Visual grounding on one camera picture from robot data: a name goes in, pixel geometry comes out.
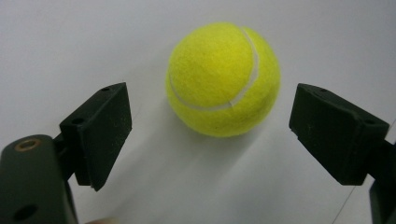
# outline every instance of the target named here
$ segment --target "yellow tennis ball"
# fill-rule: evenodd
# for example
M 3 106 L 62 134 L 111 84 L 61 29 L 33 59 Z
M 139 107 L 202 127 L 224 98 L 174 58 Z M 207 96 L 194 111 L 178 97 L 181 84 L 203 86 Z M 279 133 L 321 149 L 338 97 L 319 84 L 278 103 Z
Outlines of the yellow tennis ball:
M 271 110 L 279 90 L 276 56 L 247 27 L 219 22 L 175 47 L 165 80 L 170 106 L 189 127 L 216 137 L 246 133 Z

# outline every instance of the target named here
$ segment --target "curved white line on ball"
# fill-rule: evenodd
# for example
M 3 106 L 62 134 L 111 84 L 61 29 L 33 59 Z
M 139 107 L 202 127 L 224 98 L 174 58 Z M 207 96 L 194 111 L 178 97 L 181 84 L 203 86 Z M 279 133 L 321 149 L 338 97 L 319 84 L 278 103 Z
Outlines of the curved white line on ball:
M 176 98 L 185 106 L 191 108 L 191 109 L 196 109 L 196 110 L 203 110 L 203 111 L 217 111 L 217 110 L 222 110 L 222 109 L 228 109 L 230 107 L 233 107 L 234 105 L 238 104 L 239 101 L 242 100 L 242 98 L 244 97 L 245 93 L 248 91 L 248 89 L 250 89 L 251 86 L 253 86 L 254 81 L 257 79 L 257 77 L 259 76 L 259 54 L 257 52 L 256 47 L 254 46 L 253 40 L 250 38 L 250 36 L 248 35 L 248 33 L 241 28 L 241 32 L 244 34 L 245 38 L 247 39 L 249 45 L 251 46 L 251 50 L 253 52 L 253 67 L 252 70 L 250 72 L 250 76 L 249 76 L 249 81 L 247 82 L 247 85 L 245 85 L 245 87 L 238 92 L 238 94 L 236 94 L 236 96 L 229 102 L 223 104 L 223 105 L 214 105 L 214 106 L 209 106 L 209 107 L 204 107 L 204 106 L 199 106 L 199 105 L 192 105 L 188 102 L 186 102 L 185 100 L 183 100 L 175 91 L 175 88 L 173 86 L 173 82 L 172 82 L 172 76 L 170 74 L 168 74 L 169 76 L 169 82 L 172 88 L 173 93 L 175 94 Z

